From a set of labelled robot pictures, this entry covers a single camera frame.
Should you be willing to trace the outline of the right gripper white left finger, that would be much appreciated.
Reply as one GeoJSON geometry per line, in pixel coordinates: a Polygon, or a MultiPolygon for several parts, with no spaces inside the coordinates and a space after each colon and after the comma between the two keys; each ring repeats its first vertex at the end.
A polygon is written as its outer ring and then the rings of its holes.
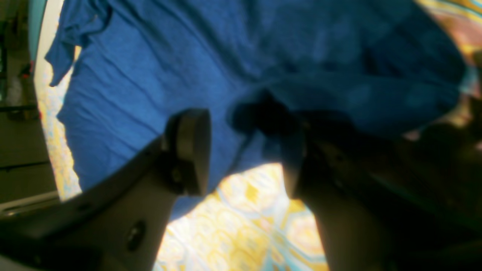
{"type": "Polygon", "coordinates": [[[4,271],[151,271],[179,196],[204,196],[210,113],[172,116],[164,134],[102,183],[1,223],[4,271]]]}

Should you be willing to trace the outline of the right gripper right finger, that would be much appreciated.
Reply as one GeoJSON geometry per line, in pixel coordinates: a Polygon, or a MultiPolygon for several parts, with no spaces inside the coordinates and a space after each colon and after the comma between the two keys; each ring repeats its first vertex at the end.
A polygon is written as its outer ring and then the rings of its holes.
{"type": "Polygon", "coordinates": [[[285,189],[315,216],[332,271],[481,270],[481,103],[418,140],[357,131],[334,110],[244,104],[236,128],[280,146],[285,189]]]}

